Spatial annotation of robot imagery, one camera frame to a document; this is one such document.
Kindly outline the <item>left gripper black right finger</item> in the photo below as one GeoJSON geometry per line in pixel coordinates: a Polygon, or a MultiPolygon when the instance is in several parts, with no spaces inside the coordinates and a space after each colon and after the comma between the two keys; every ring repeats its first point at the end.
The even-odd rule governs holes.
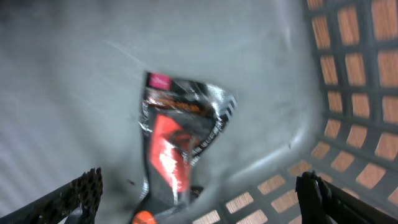
{"type": "Polygon", "coordinates": [[[296,178],[302,224],[397,223],[397,219],[323,180],[316,172],[296,178]]]}

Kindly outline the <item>black mesh plastic basket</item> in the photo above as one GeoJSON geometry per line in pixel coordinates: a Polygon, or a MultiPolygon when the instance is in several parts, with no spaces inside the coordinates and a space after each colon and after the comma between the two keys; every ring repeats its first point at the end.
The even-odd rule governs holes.
{"type": "Polygon", "coordinates": [[[160,223],[302,223],[313,171],[397,219],[396,1],[2,1],[1,217],[99,167],[131,223],[146,72],[237,101],[160,223]]]}

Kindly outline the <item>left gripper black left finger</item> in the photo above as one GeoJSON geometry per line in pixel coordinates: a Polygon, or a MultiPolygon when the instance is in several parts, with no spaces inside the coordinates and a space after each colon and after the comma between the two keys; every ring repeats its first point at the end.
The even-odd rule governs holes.
{"type": "Polygon", "coordinates": [[[28,205],[1,217],[1,224],[94,224],[101,196],[101,168],[92,168],[28,205]]]}

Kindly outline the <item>hex wrench set package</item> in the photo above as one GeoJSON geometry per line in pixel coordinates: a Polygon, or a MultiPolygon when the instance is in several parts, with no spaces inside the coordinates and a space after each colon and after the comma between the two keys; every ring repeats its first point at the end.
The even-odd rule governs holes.
{"type": "Polygon", "coordinates": [[[236,107],[235,94],[220,86],[146,72],[139,117],[144,179],[131,223],[160,223],[200,196],[192,169],[236,107]]]}

